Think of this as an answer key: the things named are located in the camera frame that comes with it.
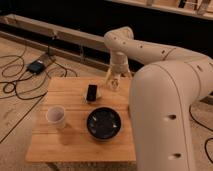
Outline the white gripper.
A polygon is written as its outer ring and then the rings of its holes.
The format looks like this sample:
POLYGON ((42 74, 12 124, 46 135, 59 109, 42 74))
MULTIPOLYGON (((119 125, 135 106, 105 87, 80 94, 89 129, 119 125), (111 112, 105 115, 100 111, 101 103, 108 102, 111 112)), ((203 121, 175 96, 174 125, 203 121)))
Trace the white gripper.
POLYGON ((110 67, 105 81, 106 86, 112 88, 114 91, 118 91, 120 86, 120 77, 118 76, 120 75, 124 75, 125 77, 131 76, 128 57, 122 52, 111 51, 110 67))

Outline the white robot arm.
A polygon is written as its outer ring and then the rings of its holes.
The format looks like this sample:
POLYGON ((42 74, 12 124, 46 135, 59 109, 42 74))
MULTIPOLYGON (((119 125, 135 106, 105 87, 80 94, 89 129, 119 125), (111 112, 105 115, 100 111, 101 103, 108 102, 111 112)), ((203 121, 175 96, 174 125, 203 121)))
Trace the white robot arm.
POLYGON ((130 73, 128 60, 143 67, 131 76, 129 113, 137 171, 196 171, 189 111, 213 92, 213 59, 185 48, 138 41, 131 28, 107 32, 107 80, 130 73))

